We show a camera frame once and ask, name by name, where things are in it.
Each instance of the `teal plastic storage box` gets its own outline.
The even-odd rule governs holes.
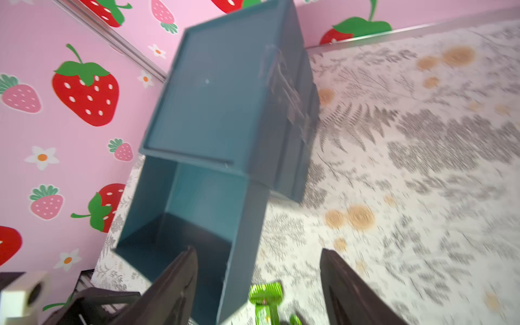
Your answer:
[[[313,89],[313,72],[310,68],[307,52],[302,53],[300,68],[296,80],[296,90],[300,97],[302,114],[296,119],[296,123],[287,120],[285,136],[282,147],[282,155],[278,164],[274,192],[277,197],[291,199],[296,181],[296,171],[301,158],[301,152],[307,140],[311,139],[312,126],[316,127],[317,116],[309,115],[310,95]],[[300,177],[305,181],[306,170],[300,172]]]
[[[188,28],[140,152],[272,187],[302,52],[292,0]]]
[[[115,253],[148,280],[188,245],[199,260],[192,318],[221,323],[248,299],[269,188],[147,157]]]
[[[292,190],[291,199],[296,202],[303,200],[303,194],[305,192],[305,183],[307,181],[307,172],[309,170],[310,155],[313,150],[313,141],[316,135],[316,127],[318,126],[318,116],[320,113],[320,98],[316,85],[313,85],[313,89],[310,94],[308,114],[310,116],[310,126],[308,133],[307,143],[302,143],[302,149],[300,152],[300,159],[298,160],[298,168],[296,170],[296,179],[294,181],[294,187]]]

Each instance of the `pink wallpaper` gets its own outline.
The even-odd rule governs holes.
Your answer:
[[[186,28],[240,10],[244,5],[243,0],[118,0],[119,7],[126,8],[116,9],[110,5],[110,0],[96,0],[98,4],[109,6],[109,10],[121,13],[123,16],[123,20],[120,19],[121,24],[117,22],[114,24],[112,17],[100,9],[101,6],[92,5],[91,0],[81,1],[100,17],[105,17],[107,23],[121,36],[164,71],[170,69]],[[261,1],[248,0],[247,4]],[[294,1],[307,47],[356,37],[355,33],[349,31],[351,26],[340,24],[351,17],[361,18],[353,21],[356,26],[359,26],[360,22],[369,25],[363,20],[378,22],[379,26],[374,27],[374,24],[363,26],[362,33],[358,33],[361,36],[361,34],[386,31],[388,29],[386,23],[395,30],[519,5],[518,0]],[[161,26],[161,20],[167,25],[166,27]]]
[[[28,2],[0,3],[0,271],[51,272],[52,304],[95,267],[162,84]]]

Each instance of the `red strawberry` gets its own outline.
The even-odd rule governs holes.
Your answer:
[[[325,35],[323,35],[323,37],[320,40],[320,45],[334,44],[336,42],[347,40],[352,37],[354,37],[354,34],[340,33],[337,30],[335,30],[334,28],[332,28],[327,33],[325,33]]]
[[[22,247],[22,236],[15,229],[0,226],[0,266]]]
[[[131,9],[130,4],[126,6],[118,6],[115,0],[80,0],[88,9],[92,10],[99,18],[112,27],[119,27],[125,21],[125,17],[119,10]]]
[[[242,8],[242,2],[244,0],[211,0],[218,7],[218,9],[222,10],[225,13],[230,13]]]
[[[52,185],[48,187],[40,185],[40,189],[33,189],[33,193],[34,194],[29,197],[34,201],[31,203],[31,212],[43,220],[56,218],[58,213],[60,213],[64,200],[61,195],[56,194],[58,193],[58,189]]]
[[[78,62],[64,62],[55,72],[53,88],[58,98],[81,119],[93,126],[107,125],[114,117],[119,85],[100,65],[83,63],[72,45]]]
[[[177,25],[175,23],[175,18],[173,17],[172,12],[166,7],[161,0],[151,0],[150,1],[152,14],[155,19],[161,22],[161,27],[166,29],[167,32],[172,34],[177,34]]]
[[[101,232],[108,232],[124,189],[124,184],[114,183],[106,185],[88,203],[90,214],[77,215],[73,213],[70,216],[72,218],[90,217],[92,228]]]
[[[26,113],[38,113],[42,109],[38,94],[29,85],[19,85],[16,77],[0,75],[0,95],[5,105]]]
[[[129,144],[123,143],[123,139],[110,140],[108,144],[110,152],[114,153],[114,157],[121,161],[131,161],[134,158],[132,148]]]

